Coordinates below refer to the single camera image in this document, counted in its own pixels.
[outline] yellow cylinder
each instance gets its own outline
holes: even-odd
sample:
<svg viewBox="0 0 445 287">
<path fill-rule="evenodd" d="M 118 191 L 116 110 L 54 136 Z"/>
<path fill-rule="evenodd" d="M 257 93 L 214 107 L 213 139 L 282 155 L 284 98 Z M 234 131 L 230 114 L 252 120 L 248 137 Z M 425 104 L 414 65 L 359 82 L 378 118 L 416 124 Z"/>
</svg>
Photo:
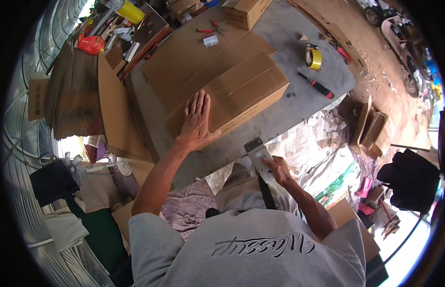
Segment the yellow cylinder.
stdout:
<svg viewBox="0 0 445 287">
<path fill-rule="evenodd" d="M 307 67 L 318 70 L 321 67 L 321 52 L 316 49 L 306 49 Z"/>
<path fill-rule="evenodd" d="M 138 24 L 143 20 L 145 14 L 136 8 L 131 2 L 125 1 L 124 5 L 116 11 L 117 14 L 129 20 L 133 24 Z"/>
</svg>

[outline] shirt sleeve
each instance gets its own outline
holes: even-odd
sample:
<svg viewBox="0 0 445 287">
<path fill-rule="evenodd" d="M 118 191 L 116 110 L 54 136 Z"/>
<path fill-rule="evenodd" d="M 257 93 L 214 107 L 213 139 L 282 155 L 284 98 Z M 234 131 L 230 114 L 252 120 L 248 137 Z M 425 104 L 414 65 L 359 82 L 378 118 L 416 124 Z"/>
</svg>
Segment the shirt sleeve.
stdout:
<svg viewBox="0 0 445 287">
<path fill-rule="evenodd" d="M 357 219 L 351 219 L 331 232 L 323 239 L 322 244 L 345 258 L 362 279 L 365 279 L 366 258 L 360 224 Z"/>
<path fill-rule="evenodd" d="M 184 244 L 181 235 L 151 213 L 128 221 L 133 279 L 136 286 L 158 286 Z"/>
</svg>

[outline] gray tabletop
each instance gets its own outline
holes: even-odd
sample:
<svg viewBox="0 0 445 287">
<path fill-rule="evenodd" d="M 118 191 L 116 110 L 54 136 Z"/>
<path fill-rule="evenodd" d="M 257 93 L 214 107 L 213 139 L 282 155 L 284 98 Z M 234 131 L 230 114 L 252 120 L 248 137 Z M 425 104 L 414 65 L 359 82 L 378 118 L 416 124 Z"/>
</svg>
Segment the gray tabletop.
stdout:
<svg viewBox="0 0 445 287">
<path fill-rule="evenodd" d="M 291 83 L 280 100 L 202 151 L 191 152 L 173 179 L 178 189 L 241 158 L 245 155 L 243 145 L 253 138 L 260 136 L 267 142 L 283 134 L 346 94 L 356 84 L 340 54 L 327 41 L 323 41 L 319 30 L 288 3 L 273 0 L 253 31 L 277 49 L 272 59 L 283 69 Z M 299 41 L 303 34 L 309 40 Z M 306 42 L 319 46 L 323 57 L 320 72 L 306 66 Z M 167 110 L 140 69 L 143 62 L 139 62 L 130 75 L 151 140 L 159 157 L 162 157 L 173 139 L 164 123 Z M 330 100 L 320 94 L 297 75 L 298 71 L 330 89 L 336 97 Z"/>
</svg>

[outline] tape roll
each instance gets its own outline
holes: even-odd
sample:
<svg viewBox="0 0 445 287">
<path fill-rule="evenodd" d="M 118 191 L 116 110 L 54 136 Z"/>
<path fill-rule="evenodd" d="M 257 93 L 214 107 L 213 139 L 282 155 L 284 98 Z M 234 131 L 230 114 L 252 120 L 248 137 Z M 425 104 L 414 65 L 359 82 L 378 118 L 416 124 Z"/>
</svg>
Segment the tape roll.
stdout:
<svg viewBox="0 0 445 287">
<path fill-rule="evenodd" d="M 321 52 L 316 49 L 306 49 L 306 64 L 311 69 L 318 70 L 321 67 Z"/>
</svg>

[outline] red-handled pliers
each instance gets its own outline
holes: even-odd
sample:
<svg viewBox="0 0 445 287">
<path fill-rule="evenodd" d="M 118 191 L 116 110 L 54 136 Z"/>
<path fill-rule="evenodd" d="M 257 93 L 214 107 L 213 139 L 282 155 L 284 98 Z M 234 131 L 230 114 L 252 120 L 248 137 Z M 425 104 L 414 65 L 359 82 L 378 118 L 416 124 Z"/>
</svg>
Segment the red-handled pliers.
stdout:
<svg viewBox="0 0 445 287">
<path fill-rule="evenodd" d="M 216 31 L 216 32 L 220 33 L 222 36 L 224 36 L 224 34 L 222 33 L 222 31 L 226 31 L 226 30 L 220 29 L 220 28 L 219 28 L 219 25 L 216 24 L 216 22 L 215 22 L 214 20 L 211 20 L 211 19 L 210 19 L 210 22 L 213 24 L 213 28 L 208 29 L 208 30 L 198 30 L 197 28 L 195 28 L 196 31 L 197 31 L 197 32 L 200 32 L 200 33 L 213 33 L 214 31 Z"/>
</svg>

